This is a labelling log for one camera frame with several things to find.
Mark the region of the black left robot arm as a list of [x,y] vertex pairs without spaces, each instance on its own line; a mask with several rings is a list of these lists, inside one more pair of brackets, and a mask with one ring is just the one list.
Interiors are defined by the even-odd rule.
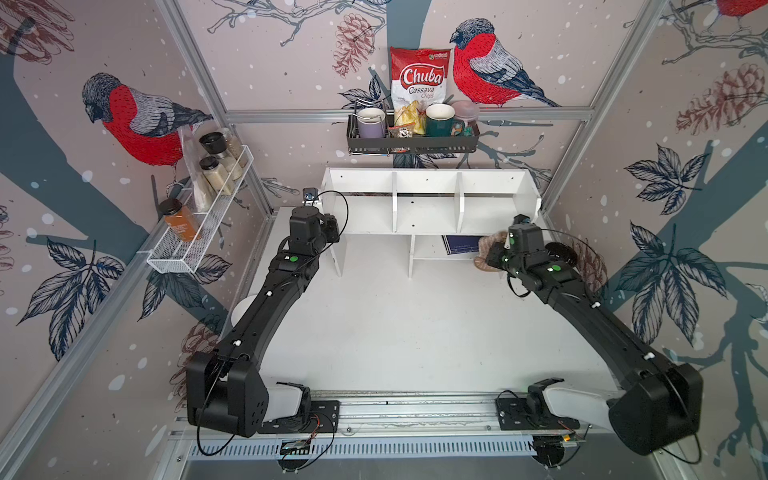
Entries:
[[186,366],[191,425],[250,437],[266,421],[268,389],[261,362],[277,328],[307,290],[326,247],[338,242],[335,216],[314,206],[292,210],[289,235],[270,261],[264,283],[232,330]]

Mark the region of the white wooden bookshelf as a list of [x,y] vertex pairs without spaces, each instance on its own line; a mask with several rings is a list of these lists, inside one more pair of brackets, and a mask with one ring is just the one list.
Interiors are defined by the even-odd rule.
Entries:
[[315,205],[350,235],[395,235],[414,263],[448,260],[445,236],[487,236],[519,214],[538,219],[542,198],[524,169],[328,168]]

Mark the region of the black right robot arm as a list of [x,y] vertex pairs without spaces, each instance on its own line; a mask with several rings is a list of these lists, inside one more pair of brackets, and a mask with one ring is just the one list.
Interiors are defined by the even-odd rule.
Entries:
[[644,344],[591,297],[575,268],[547,250],[541,228],[528,216],[514,218],[505,240],[492,244],[485,261],[567,320],[606,363],[618,386],[600,392],[564,387],[558,379],[542,381],[529,389],[530,409],[542,406],[558,417],[608,429],[640,455],[697,436],[700,373]]

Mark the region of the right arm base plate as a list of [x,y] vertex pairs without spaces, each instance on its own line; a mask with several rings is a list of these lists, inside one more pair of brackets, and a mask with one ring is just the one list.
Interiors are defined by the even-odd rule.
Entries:
[[532,410],[526,398],[499,396],[494,400],[496,418],[502,431],[578,431],[578,420],[558,417],[546,406]]

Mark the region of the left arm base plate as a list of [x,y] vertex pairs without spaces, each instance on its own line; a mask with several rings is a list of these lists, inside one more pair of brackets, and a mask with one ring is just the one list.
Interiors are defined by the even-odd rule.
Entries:
[[258,434],[311,434],[336,433],[338,430],[339,410],[338,400],[311,400],[302,405],[296,415],[282,417],[263,423]]

